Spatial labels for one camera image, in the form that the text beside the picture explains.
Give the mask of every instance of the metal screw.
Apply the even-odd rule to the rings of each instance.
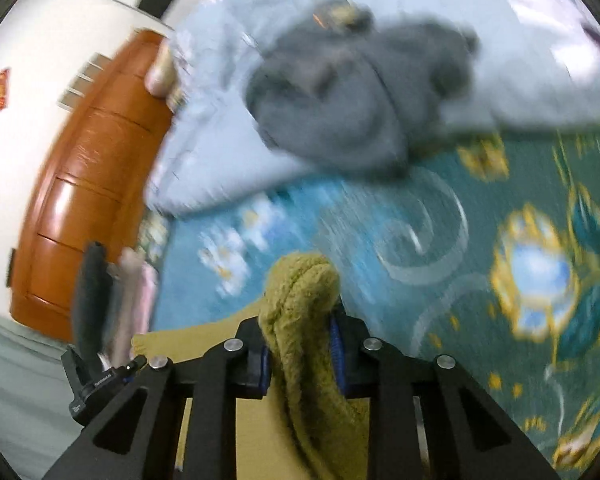
[[[159,370],[167,365],[169,360],[164,355],[156,355],[149,359],[149,366],[154,370]]]
[[[242,339],[227,339],[224,342],[224,349],[228,352],[237,352],[240,348],[244,346]]]
[[[436,359],[436,363],[440,368],[444,368],[445,370],[451,370],[451,368],[456,366],[456,360],[450,355],[439,355]]]
[[[382,341],[380,341],[377,337],[368,337],[365,339],[362,345],[367,350],[376,351],[382,348]]]

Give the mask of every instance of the white wall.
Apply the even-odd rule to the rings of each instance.
[[[56,104],[95,53],[112,57],[134,28],[163,24],[111,0],[19,0],[0,25],[0,70],[10,68],[8,108],[0,112],[0,313],[10,248],[31,188],[68,112]]]

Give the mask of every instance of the floral rug pattern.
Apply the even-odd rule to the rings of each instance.
[[[398,182],[317,178],[150,224],[154,330],[222,319],[280,256],[319,250],[350,314],[405,354],[456,357],[563,478],[600,450],[600,128],[493,134]]]

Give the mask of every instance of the green towel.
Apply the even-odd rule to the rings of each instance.
[[[317,253],[284,256],[269,273],[258,319],[289,427],[320,480],[365,479],[368,400],[347,400],[331,367],[328,315],[340,279]]]

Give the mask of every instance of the pink cloth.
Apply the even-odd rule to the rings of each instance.
[[[122,282],[122,298],[116,332],[113,336],[109,361],[111,366],[119,367],[129,361],[129,350],[131,338],[133,337],[134,319],[136,317],[136,303],[144,256],[136,253],[133,249],[125,247],[118,261],[118,272]]]
[[[142,264],[136,306],[134,309],[134,333],[149,332],[149,322],[154,311],[155,295],[158,291],[158,272],[147,262]]]

